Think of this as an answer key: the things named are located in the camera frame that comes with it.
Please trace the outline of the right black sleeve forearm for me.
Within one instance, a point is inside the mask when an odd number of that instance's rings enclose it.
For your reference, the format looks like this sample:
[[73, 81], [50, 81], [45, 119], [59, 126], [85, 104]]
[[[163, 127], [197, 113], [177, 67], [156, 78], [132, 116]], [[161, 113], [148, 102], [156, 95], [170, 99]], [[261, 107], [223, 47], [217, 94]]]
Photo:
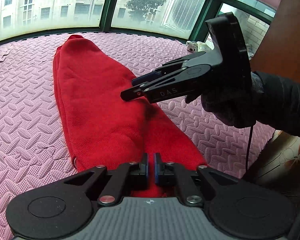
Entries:
[[258, 76], [256, 120], [300, 137], [300, 84], [264, 72], [254, 72], [254, 76]]

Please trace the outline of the right black gloved hand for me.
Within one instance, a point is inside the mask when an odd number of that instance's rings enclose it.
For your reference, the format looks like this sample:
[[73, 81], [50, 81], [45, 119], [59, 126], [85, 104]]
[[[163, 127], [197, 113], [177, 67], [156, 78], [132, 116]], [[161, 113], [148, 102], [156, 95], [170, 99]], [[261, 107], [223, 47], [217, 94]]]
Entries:
[[202, 93], [192, 92], [186, 103], [200, 97], [204, 111], [212, 113], [227, 126], [246, 128], [263, 122], [262, 99], [264, 88], [261, 78], [251, 72], [245, 80], [238, 76], [224, 76], [206, 84]]

